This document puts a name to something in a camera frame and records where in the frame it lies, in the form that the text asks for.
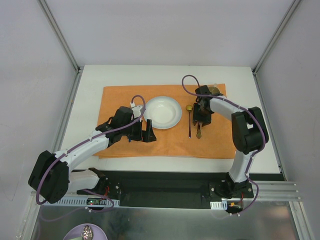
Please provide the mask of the gold purple spoon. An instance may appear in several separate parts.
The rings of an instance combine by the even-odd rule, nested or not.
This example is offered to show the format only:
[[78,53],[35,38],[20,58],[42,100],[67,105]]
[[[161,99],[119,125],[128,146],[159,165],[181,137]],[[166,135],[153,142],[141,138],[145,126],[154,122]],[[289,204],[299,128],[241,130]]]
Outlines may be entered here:
[[193,106],[187,105],[186,110],[188,112],[188,138],[192,138],[192,130],[191,130],[191,121],[192,121],[192,112],[193,112]]

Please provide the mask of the iridescent purple knife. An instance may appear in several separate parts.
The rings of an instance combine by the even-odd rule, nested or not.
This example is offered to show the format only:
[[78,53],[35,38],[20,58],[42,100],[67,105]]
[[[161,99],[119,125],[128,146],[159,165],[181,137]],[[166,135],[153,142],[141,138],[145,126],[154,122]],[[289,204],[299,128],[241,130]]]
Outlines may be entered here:
[[201,123],[200,122],[197,123],[196,137],[197,137],[197,139],[201,139],[201,137],[202,137]]

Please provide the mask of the beige ceramic mug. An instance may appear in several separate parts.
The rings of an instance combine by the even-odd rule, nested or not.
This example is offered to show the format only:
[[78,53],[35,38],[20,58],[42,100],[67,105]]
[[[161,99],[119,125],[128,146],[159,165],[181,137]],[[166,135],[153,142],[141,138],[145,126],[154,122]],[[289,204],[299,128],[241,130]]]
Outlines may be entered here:
[[211,93],[212,95],[215,95],[215,96],[221,95],[221,91],[219,90],[217,84],[209,85],[209,86],[208,86],[208,89],[209,89],[209,91],[210,91],[210,93]]

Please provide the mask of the white ceramic plate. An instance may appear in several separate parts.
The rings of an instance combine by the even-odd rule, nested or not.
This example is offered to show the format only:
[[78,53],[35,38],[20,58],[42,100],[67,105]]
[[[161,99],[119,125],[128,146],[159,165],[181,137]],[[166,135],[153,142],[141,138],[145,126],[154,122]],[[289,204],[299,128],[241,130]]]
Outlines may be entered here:
[[182,108],[173,98],[157,96],[146,103],[143,114],[145,120],[151,120],[155,129],[166,130],[176,126],[182,118]]

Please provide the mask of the orange cloth placemat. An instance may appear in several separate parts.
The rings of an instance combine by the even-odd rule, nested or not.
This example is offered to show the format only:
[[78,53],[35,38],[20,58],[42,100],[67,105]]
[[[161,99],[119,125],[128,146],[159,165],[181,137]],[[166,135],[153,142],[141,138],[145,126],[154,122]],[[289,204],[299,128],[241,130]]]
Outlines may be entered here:
[[232,124],[218,113],[211,116],[211,124],[201,128],[201,138],[196,137],[197,127],[189,124],[187,105],[195,102],[195,85],[138,85],[105,86],[97,123],[100,125],[114,116],[121,106],[128,107],[133,96],[141,95],[146,101],[158,96],[175,99],[182,109],[179,123],[169,129],[154,129],[156,141],[129,141],[127,137],[111,147],[96,153],[99,158],[125,158],[145,156],[197,157],[206,159],[232,159],[236,148],[232,140]]

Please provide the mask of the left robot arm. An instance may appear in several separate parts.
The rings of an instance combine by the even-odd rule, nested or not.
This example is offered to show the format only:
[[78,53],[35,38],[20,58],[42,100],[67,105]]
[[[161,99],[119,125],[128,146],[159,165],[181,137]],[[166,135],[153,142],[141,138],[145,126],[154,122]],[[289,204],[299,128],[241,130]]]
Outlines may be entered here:
[[108,121],[98,125],[83,141],[65,150],[51,153],[43,151],[37,158],[28,179],[28,185],[50,204],[58,202],[66,193],[83,189],[99,195],[106,189],[106,176],[91,167],[75,172],[75,168],[92,155],[111,147],[122,137],[131,141],[154,142],[152,122],[147,120],[142,129],[142,116],[146,108],[132,104],[121,106]]

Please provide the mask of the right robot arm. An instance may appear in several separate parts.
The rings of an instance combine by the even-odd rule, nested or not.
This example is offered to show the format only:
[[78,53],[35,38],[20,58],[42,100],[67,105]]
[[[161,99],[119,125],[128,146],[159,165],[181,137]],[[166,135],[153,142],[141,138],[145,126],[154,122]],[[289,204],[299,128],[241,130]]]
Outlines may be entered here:
[[255,155],[261,152],[269,141],[262,111],[259,107],[240,106],[221,93],[213,94],[207,85],[199,86],[195,94],[203,116],[218,113],[231,121],[235,157],[225,180],[216,187],[216,191],[225,192],[229,197],[235,198],[249,182],[249,172]]

